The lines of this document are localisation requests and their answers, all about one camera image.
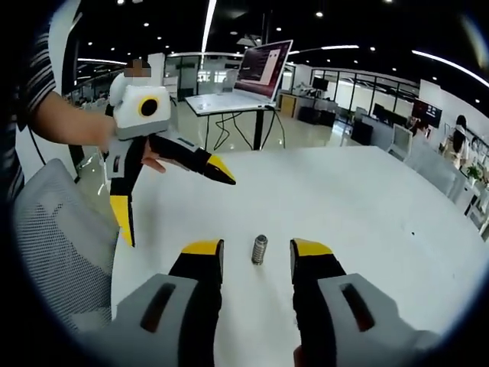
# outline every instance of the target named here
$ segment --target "person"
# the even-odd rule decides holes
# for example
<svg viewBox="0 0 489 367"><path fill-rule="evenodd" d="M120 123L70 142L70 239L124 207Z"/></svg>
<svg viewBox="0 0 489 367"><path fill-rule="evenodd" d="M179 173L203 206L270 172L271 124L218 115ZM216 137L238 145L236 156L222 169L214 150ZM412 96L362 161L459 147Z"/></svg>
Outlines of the person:
<svg viewBox="0 0 489 367"><path fill-rule="evenodd" d="M457 118L455 130L440 144L439 150L442 156L451 161L453 165L460 169L468 160L468 142L465 137L467 119L460 115Z"/></svg>
<svg viewBox="0 0 489 367"><path fill-rule="evenodd" d="M48 51L49 25L44 26L31 46L29 67L18 83L15 103L9 109L6 128L7 144L2 149L8 202L13 201L24 186L24 174L15 151L16 126L31 128L42 138L69 145L95 145L107 147L115 133L116 123L111 116L88 112L70 105L54 92L56 86ZM146 144L142 163L159 172L164 167L157 162L158 155Z"/></svg>
<svg viewBox="0 0 489 367"><path fill-rule="evenodd" d="M428 133L428 130L429 130L428 122L423 120L416 121L413 127L410 128L410 131L413 133L413 137L424 136L426 138L426 134Z"/></svg>

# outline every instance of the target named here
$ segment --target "computer monitor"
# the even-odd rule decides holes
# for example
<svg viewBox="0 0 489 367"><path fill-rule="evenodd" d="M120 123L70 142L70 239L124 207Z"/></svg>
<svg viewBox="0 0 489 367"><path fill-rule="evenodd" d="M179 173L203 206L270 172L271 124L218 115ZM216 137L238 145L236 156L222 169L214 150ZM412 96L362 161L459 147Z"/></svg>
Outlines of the computer monitor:
<svg viewBox="0 0 489 367"><path fill-rule="evenodd" d="M428 122L434 128L438 128L442 119L442 110L416 99L413 104L411 116Z"/></svg>
<svg viewBox="0 0 489 367"><path fill-rule="evenodd" d="M321 79L321 78L315 77L313 79L313 88L319 89L319 90L328 90L328 83L329 83L329 81L326 79Z"/></svg>
<svg viewBox="0 0 489 367"><path fill-rule="evenodd" d="M291 47L292 40L247 49L234 90L274 100Z"/></svg>
<svg viewBox="0 0 489 367"><path fill-rule="evenodd" d="M385 108L378 103L375 103L374 111L372 112L379 120L385 120Z"/></svg>
<svg viewBox="0 0 489 367"><path fill-rule="evenodd" d="M407 125L407 118L404 116L398 115L394 112L384 110L384 118L389 122L389 125L399 125L399 126L406 126Z"/></svg>

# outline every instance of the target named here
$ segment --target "office desk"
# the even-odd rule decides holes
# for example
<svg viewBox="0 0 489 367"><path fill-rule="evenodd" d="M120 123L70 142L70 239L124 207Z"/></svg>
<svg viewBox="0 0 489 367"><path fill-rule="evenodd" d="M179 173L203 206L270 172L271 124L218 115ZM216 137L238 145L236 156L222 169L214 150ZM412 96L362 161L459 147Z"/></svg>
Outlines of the office desk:
<svg viewBox="0 0 489 367"><path fill-rule="evenodd" d="M112 304L185 245L225 240L216 365L293 366L289 241L332 248L347 273L392 297L417 330L444 333L477 288L489 258L474 225L432 184L376 147L222 154L236 186L167 167L143 167L133 192L137 248L119 239ZM262 266L251 263L265 234Z"/></svg>
<svg viewBox="0 0 489 367"><path fill-rule="evenodd" d="M262 106L256 105L255 107L249 107L249 106L243 106L240 109L233 108L229 109L225 106L218 106L216 109L213 110L207 110L205 112L200 111L198 108L196 108L199 104L195 98L198 98L199 96L191 96L194 100L190 102L188 98L185 98L187 105L189 105L190 109L192 109L193 113L196 114L197 117L206 117L207 118L207 128L206 128L206 143L205 143L205 149L207 150L207 140L209 137L209 118L210 116L214 115L224 115L224 114L238 114L240 112L256 112L256 119L254 123L254 137L253 137L253 150L254 151L259 151L261 150L261 136L263 133L263 119L264 119L264 111L267 109L265 108L265 103ZM274 109L274 102L268 103L268 107L271 108L271 110Z"/></svg>

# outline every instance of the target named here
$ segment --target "mesh office chair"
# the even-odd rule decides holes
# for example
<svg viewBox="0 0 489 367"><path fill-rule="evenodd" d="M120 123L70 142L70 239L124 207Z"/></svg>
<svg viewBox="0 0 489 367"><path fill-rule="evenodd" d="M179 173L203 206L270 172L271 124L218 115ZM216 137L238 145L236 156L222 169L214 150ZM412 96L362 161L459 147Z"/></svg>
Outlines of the mesh office chair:
<svg viewBox="0 0 489 367"><path fill-rule="evenodd" d="M419 148L423 151L417 154L419 159L416 162L411 162L411 168L442 191L453 203L456 203L467 178L451 162L428 145Z"/></svg>
<svg viewBox="0 0 489 367"><path fill-rule="evenodd" d="M411 145L413 143L413 133L407 128L394 125L392 142L387 149L387 153L404 162L411 154Z"/></svg>
<svg viewBox="0 0 489 367"><path fill-rule="evenodd" d="M60 160L27 182L14 224L26 271L64 326L80 333L108 325L118 228L89 209Z"/></svg>
<svg viewBox="0 0 489 367"><path fill-rule="evenodd" d="M476 202L471 206L467 213L467 217L475 224L479 230L479 234L482 235L486 228L489 226L489 192L486 187L480 185L479 190L481 195Z"/></svg>

